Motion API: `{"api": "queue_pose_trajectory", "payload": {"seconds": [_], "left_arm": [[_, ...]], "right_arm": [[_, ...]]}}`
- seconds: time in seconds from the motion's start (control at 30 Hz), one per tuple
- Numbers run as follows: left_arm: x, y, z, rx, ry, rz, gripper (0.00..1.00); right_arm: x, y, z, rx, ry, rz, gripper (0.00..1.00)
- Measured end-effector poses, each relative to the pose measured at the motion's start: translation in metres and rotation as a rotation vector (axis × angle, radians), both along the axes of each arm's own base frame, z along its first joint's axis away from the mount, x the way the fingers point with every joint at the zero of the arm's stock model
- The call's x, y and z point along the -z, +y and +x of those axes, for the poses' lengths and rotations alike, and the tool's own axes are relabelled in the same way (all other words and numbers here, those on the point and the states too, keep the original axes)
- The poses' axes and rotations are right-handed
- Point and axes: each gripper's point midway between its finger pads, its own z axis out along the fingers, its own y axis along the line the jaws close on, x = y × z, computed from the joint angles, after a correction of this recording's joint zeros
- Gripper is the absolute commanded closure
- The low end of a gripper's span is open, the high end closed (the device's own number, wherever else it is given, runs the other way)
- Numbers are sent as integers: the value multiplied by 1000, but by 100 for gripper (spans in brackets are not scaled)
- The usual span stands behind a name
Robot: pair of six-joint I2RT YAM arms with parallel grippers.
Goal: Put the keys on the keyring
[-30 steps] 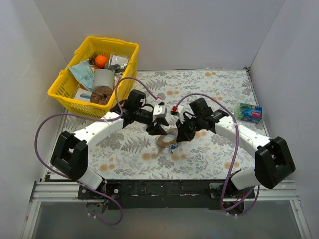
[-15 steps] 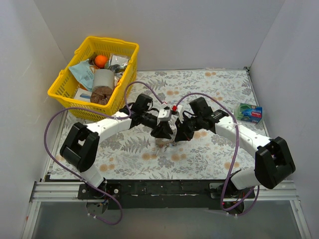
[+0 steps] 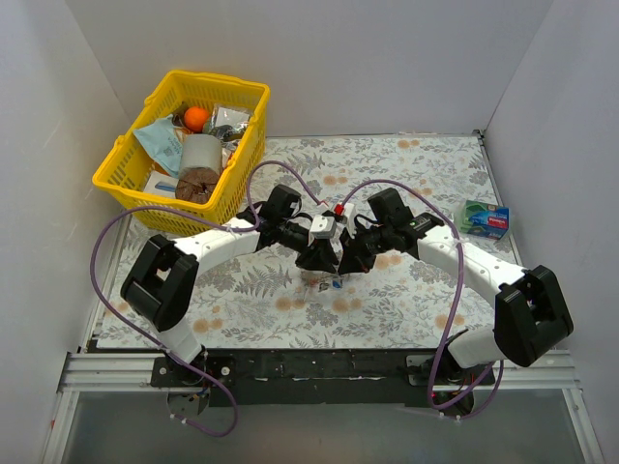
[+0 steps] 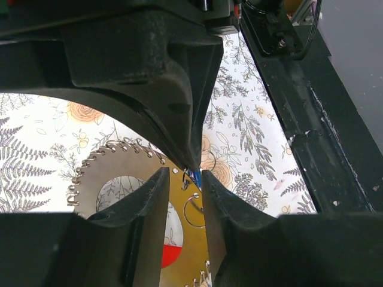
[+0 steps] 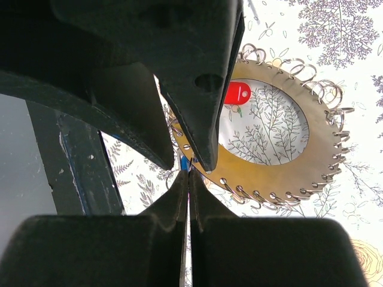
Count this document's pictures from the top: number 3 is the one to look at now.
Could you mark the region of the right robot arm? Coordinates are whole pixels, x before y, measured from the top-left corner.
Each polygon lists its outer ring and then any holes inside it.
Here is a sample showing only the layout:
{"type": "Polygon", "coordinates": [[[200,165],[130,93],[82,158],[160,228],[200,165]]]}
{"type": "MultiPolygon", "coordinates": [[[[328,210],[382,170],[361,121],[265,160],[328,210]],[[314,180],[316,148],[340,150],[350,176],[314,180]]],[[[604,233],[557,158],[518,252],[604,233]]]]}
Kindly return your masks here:
{"type": "Polygon", "coordinates": [[[559,281],[549,268],[527,270],[464,242],[445,219],[414,216],[394,188],[368,203],[375,216],[369,226],[360,224],[351,206],[335,208],[345,225],[340,274],[366,273],[377,255],[396,250],[449,274],[458,289],[468,287],[494,310],[491,325],[449,335],[437,349],[429,368],[445,382],[459,384],[474,367],[498,361],[528,367],[573,332],[559,281]]]}

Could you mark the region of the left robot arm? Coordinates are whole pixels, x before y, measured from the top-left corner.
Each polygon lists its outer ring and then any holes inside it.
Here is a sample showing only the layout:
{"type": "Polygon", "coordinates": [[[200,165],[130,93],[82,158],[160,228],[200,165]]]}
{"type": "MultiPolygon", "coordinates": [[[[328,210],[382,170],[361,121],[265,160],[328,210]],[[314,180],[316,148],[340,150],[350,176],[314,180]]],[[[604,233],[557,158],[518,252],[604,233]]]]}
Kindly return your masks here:
{"type": "Polygon", "coordinates": [[[272,245],[297,252],[301,269],[336,271],[338,258],[331,244],[336,218],[326,211],[312,217],[306,228],[294,221],[296,216],[308,217],[301,211],[300,193],[277,185],[266,201],[250,203],[221,229],[175,240],[155,235],[147,241],[122,285],[121,297],[169,351],[172,374],[182,385],[196,386],[206,373],[205,349],[186,318],[200,275],[272,245]]]}

